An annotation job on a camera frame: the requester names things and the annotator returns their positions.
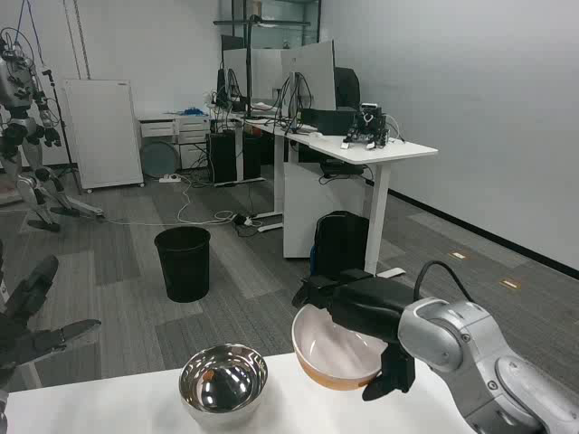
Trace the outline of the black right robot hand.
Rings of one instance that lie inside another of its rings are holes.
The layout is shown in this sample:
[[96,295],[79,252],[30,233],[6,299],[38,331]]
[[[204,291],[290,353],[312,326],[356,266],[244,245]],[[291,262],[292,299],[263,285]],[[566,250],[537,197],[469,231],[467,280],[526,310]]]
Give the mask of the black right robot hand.
[[334,324],[387,343],[380,354],[380,373],[362,394],[364,401],[374,401],[393,391],[407,393],[413,385],[415,361],[403,349],[398,331],[403,310],[415,300],[405,284],[350,269],[336,279],[304,278],[292,305],[326,309]]

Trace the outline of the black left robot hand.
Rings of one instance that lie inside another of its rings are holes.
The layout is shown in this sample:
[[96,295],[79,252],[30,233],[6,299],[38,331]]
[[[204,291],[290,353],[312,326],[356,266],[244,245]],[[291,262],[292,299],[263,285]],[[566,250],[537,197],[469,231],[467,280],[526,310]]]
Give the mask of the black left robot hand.
[[32,330],[29,320],[47,300],[59,261],[44,258],[28,278],[20,281],[1,312],[1,390],[6,389],[16,369],[57,352],[68,344],[98,330],[98,319],[84,319],[55,329]]

